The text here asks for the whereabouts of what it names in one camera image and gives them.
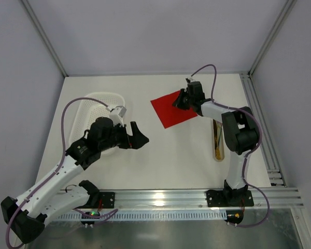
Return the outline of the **red paper napkin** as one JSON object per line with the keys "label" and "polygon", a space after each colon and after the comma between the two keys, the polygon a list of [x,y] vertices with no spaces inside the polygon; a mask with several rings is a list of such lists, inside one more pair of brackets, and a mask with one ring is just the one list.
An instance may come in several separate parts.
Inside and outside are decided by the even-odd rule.
{"label": "red paper napkin", "polygon": [[176,91],[151,100],[151,105],[165,129],[197,117],[197,114],[191,109],[182,110],[172,105],[178,98],[179,93],[180,91]]}

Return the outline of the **gold knife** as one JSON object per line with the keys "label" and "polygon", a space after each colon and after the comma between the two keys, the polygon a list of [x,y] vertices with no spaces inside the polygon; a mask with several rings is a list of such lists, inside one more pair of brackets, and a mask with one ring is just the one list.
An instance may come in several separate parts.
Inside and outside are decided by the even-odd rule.
{"label": "gold knife", "polygon": [[216,158],[217,160],[222,160],[220,140],[221,140],[222,124],[216,121]]}

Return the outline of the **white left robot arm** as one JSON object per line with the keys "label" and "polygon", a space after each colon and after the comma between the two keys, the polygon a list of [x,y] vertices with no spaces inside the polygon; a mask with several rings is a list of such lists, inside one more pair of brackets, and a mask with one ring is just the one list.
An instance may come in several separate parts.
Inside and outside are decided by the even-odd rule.
{"label": "white left robot arm", "polygon": [[3,219],[7,224],[6,244],[10,232],[23,245],[34,241],[51,221],[68,210],[93,205],[99,190],[90,181],[82,181],[72,193],[66,193],[61,200],[55,199],[58,191],[70,180],[84,172],[98,161],[102,152],[118,147],[120,149],[140,149],[149,139],[140,132],[136,122],[130,123],[132,134],[125,124],[114,123],[110,118],[100,117],[85,130],[84,135],[64,151],[60,162],[38,183],[16,198],[7,196],[1,202]]}

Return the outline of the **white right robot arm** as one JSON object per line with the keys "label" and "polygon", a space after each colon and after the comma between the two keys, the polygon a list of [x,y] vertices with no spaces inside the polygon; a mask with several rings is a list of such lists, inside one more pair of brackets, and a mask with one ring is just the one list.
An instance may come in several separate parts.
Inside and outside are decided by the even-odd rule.
{"label": "white right robot arm", "polygon": [[262,134],[249,107],[229,107],[207,99],[199,81],[187,78],[187,87],[179,91],[173,106],[193,110],[200,116],[222,124],[223,139],[230,150],[230,166],[222,190],[206,191],[207,206],[222,208],[254,206],[245,178],[250,155],[260,146]]}

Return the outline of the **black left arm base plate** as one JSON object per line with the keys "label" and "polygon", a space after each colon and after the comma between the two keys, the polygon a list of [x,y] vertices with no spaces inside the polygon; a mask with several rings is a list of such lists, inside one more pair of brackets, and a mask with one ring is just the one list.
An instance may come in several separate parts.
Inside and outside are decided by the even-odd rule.
{"label": "black left arm base plate", "polygon": [[101,191],[99,195],[98,209],[113,209],[115,206],[115,192]]}

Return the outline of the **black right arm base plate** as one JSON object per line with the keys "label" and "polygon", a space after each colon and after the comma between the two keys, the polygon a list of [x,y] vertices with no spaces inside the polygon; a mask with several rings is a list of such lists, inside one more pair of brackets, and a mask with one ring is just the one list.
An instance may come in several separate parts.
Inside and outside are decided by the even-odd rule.
{"label": "black right arm base plate", "polygon": [[250,190],[208,190],[206,192],[207,206],[210,208],[227,208],[239,206],[254,206],[252,193]]}

